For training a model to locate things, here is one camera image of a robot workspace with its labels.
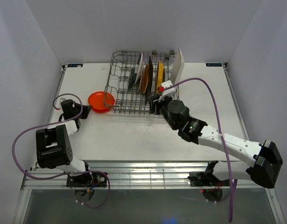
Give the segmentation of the black label back left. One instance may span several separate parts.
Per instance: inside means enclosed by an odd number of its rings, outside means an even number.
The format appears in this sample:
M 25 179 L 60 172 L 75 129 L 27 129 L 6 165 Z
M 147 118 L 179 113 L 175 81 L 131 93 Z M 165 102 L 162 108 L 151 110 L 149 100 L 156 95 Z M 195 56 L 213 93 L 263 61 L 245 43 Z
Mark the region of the black label back left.
M 82 63 L 69 63 L 66 66 L 67 68 L 82 68 L 83 64 Z

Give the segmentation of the woven bamboo round plate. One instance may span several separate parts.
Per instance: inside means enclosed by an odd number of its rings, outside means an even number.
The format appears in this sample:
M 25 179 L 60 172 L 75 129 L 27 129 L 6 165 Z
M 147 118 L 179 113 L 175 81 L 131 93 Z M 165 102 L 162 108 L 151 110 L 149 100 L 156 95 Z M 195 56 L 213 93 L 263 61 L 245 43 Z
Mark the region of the woven bamboo round plate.
M 141 85 L 142 94 L 145 94 L 146 92 L 147 85 L 148 85 L 148 76 L 149 76 L 149 65 L 146 64 L 144 73 L 142 75 L 142 85 Z

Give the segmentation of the black xdof label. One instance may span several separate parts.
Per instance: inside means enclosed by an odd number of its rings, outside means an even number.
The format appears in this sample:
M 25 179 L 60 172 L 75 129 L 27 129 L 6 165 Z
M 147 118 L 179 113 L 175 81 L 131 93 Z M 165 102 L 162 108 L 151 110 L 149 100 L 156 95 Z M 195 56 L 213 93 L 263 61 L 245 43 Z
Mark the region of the black xdof label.
M 221 63 L 206 63 L 207 67 L 222 67 Z

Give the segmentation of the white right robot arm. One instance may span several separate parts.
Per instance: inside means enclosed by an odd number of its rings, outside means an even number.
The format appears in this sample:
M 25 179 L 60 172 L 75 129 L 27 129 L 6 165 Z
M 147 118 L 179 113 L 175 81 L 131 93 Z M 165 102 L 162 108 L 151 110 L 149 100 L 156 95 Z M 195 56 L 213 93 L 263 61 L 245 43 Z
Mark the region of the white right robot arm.
M 230 166 L 227 162 L 211 161 L 204 172 L 191 172 L 188 177 L 191 186 L 215 186 L 237 179 L 250 180 L 267 189 L 275 187 L 283 159 L 274 142 L 258 143 L 220 134 L 205 121 L 191 117 L 189 108 L 172 97 L 154 95 L 149 105 L 150 112 L 162 115 L 183 140 L 227 152 L 238 159 Z

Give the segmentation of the speckled beige oval plate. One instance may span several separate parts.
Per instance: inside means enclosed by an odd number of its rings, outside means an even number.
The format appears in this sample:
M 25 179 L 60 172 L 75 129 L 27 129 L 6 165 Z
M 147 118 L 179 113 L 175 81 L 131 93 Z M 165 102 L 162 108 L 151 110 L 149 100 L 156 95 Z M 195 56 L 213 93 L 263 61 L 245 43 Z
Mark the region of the speckled beige oval plate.
M 140 81 L 137 84 L 137 90 L 136 90 L 137 93 L 142 92 L 142 82 L 143 82 L 143 80 L 142 80 L 142 78 L 140 78 Z

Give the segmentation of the white rectangular plate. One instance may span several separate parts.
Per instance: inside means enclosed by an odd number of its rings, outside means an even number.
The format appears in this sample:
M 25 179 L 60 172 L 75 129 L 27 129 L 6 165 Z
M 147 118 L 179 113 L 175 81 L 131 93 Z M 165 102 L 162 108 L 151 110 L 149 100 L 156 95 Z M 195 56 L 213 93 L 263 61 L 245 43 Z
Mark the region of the white rectangular plate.
M 180 81 L 184 66 L 185 60 L 183 53 L 180 49 L 178 49 L 169 79 L 173 85 Z

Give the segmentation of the white plate striped rim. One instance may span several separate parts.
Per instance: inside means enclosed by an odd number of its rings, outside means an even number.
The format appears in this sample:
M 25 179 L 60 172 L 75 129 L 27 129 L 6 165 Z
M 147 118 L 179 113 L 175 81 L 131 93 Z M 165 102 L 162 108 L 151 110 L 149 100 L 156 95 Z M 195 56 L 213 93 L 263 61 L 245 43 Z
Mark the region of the white plate striped rim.
M 135 66 L 134 84 L 136 84 L 141 78 L 142 71 L 143 71 L 143 64 L 144 64 L 144 54 L 143 54 L 143 52 L 140 52 L 139 57 L 137 59 L 136 66 Z

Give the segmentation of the dark teal round plate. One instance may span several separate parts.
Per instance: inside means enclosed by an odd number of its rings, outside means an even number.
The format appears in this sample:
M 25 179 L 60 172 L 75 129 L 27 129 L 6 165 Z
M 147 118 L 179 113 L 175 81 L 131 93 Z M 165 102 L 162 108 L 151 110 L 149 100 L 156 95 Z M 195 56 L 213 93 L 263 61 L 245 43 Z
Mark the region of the dark teal round plate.
M 135 68 L 131 69 L 130 77 L 129 77 L 129 83 L 128 83 L 128 89 L 132 89 L 134 85 L 134 80 L 135 80 Z

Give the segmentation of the orange round plate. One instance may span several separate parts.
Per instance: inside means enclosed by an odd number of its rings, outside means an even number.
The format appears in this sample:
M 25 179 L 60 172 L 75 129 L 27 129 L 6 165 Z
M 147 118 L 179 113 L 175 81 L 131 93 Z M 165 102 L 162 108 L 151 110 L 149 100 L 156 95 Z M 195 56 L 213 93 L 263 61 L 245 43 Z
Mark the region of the orange round plate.
M 114 97 L 110 93 L 103 91 L 92 93 L 87 101 L 92 107 L 92 110 L 96 113 L 106 113 L 110 111 L 115 104 Z

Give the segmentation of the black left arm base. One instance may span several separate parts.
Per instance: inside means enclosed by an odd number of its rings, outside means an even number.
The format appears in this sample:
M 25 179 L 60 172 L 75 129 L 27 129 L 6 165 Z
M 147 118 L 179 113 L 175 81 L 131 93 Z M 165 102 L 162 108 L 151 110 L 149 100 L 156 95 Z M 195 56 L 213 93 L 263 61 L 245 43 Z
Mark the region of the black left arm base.
M 66 181 L 67 187 L 106 187 L 107 173 L 91 172 L 78 176 L 68 176 Z

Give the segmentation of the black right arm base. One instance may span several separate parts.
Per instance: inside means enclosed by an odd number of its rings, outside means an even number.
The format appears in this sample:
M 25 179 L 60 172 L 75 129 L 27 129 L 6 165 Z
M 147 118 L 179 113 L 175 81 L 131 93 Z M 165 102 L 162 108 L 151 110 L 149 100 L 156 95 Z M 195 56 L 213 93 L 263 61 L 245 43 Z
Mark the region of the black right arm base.
M 205 172 L 190 172 L 188 177 L 192 187 L 216 187 L 216 186 L 229 186 L 229 180 L 221 181 L 211 173 Z

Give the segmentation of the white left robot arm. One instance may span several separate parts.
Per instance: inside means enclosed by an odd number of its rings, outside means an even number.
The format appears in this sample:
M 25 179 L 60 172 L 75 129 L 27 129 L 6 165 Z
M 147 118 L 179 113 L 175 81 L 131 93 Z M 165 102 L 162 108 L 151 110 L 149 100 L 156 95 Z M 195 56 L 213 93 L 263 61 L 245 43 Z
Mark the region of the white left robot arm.
M 79 131 L 80 121 L 87 119 L 91 109 L 90 105 L 81 105 L 72 99 L 64 100 L 60 103 L 60 123 L 36 131 L 38 165 L 41 168 L 58 168 L 70 176 L 77 176 L 77 181 L 85 187 L 93 182 L 93 175 L 88 172 L 85 161 L 73 156 L 70 136 Z

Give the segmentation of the green square glazed plate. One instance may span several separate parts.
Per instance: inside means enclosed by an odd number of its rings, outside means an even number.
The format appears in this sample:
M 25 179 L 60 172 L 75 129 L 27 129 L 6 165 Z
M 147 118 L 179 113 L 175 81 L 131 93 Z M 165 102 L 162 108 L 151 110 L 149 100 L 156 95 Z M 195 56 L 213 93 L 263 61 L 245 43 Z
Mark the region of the green square glazed plate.
M 149 98 L 151 97 L 151 88 L 152 88 L 152 79 L 153 79 L 153 65 L 152 65 L 152 59 L 149 57 L 149 63 L 148 63 L 148 83 L 147 88 L 145 92 L 145 103 L 148 103 Z

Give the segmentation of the yellow polka dot plate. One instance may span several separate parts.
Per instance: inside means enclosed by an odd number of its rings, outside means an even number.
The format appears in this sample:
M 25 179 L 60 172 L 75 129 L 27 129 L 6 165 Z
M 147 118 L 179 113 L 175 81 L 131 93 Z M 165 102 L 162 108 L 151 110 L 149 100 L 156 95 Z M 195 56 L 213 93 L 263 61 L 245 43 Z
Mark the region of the yellow polka dot plate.
M 158 62 L 156 79 L 155 79 L 155 93 L 158 94 L 158 88 L 165 81 L 165 68 L 161 61 Z

